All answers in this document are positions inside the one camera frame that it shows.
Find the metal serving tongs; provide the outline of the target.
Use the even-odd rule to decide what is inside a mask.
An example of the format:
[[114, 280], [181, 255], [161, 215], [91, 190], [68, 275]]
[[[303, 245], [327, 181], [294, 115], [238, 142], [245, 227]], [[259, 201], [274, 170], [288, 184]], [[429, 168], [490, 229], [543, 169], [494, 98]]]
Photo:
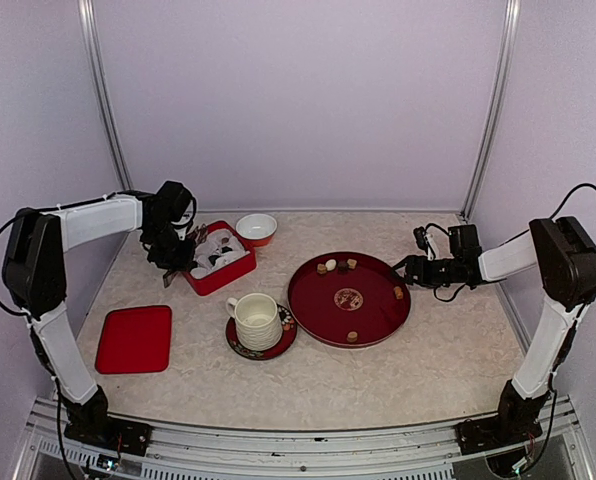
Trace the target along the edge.
[[204, 243], [207, 239], [209, 233], [208, 226], [206, 224], [202, 224], [200, 226], [195, 227], [193, 230], [188, 232], [187, 236], [181, 240], [178, 245], [168, 253], [170, 267], [165, 268], [166, 272], [163, 275], [163, 286], [164, 288], [169, 288], [173, 283], [173, 280], [179, 273], [189, 273], [189, 272], [179, 272], [175, 270], [175, 252], [180, 247], [194, 247], [195, 252], [199, 244]]

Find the round dark red tray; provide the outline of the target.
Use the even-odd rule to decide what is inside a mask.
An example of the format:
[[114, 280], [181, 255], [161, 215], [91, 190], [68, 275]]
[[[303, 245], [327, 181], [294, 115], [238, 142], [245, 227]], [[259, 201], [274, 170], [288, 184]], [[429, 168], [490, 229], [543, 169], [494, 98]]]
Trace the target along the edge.
[[[328, 259], [337, 268], [325, 275], [317, 265]], [[338, 271], [340, 261], [356, 259], [355, 269]], [[394, 295], [399, 286], [402, 299]], [[287, 300], [293, 317], [303, 330], [322, 343], [354, 349], [376, 345], [397, 332], [411, 312], [411, 294], [404, 283], [384, 261], [350, 251], [328, 252], [302, 264], [293, 274], [287, 288]], [[347, 335], [358, 333], [356, 343]]]

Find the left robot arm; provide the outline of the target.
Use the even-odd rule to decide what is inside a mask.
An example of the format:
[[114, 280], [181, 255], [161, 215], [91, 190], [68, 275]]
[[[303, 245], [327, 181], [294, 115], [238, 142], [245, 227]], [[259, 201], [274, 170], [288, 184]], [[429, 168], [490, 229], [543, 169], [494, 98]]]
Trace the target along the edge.
[[197, 200], [183, 184], [165, 182], [155, 193], [137, 190], [47, 208], [23, 208], [1, 231], [8, 233], [2, 282], [11, 296], [6, 313], [22, 317], [43, 367], [52, 376], [71, 425], [99, 445], [118, 434], [115, 418], [95, 382], [70, 326], [64, 255], [71, 249], [137, 231], [147, 259], [165, 272], [192, 268], [196, 242], [189, 230]]

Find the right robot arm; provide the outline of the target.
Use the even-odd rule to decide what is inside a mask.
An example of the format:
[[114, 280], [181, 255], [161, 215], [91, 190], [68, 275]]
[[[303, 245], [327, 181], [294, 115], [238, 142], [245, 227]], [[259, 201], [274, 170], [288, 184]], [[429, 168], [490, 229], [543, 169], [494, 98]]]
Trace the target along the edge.
[[533, 219], [526, 230], [496, 248], [483, 250], [473, 224], [445, 229], [450, 257], [437, 256], [425, 227], [414, 231], [419, 255], [393, 266], [404, 282], [437, 291], [474, 289], [536, 267], [544, 298], [537, 330], [523, 363], [501, 393], [497, 412], [457, 425], [460, 447], [480, 451], [537, 438], [538, 416], [557, 396], [553, 381], [567, 358], [579, 324], [596, 299], [596, 244], [573, 216], [554, 211]]

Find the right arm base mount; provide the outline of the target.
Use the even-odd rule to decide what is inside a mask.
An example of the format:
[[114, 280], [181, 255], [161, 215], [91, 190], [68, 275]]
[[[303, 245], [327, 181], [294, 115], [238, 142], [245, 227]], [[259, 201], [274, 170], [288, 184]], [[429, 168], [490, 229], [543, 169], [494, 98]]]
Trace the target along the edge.
[[504, 428], [497, 417], [467, 419], [454, 427], [462, 455], [480, 453], [528, 441], [543, 434], [541, 425], [532, 421], [519, 428]]

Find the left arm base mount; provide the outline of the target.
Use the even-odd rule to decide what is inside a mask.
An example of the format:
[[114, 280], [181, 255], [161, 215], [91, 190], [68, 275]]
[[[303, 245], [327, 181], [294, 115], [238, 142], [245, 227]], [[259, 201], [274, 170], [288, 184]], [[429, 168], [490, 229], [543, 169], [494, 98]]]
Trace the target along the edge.
[[92, 425], [78, 426], [69, 423], [64, 434], [69, 440], [89, 446], [144, 457], [151, 439], [152, 427], [142, 422], [110, 417], [98, 430]]

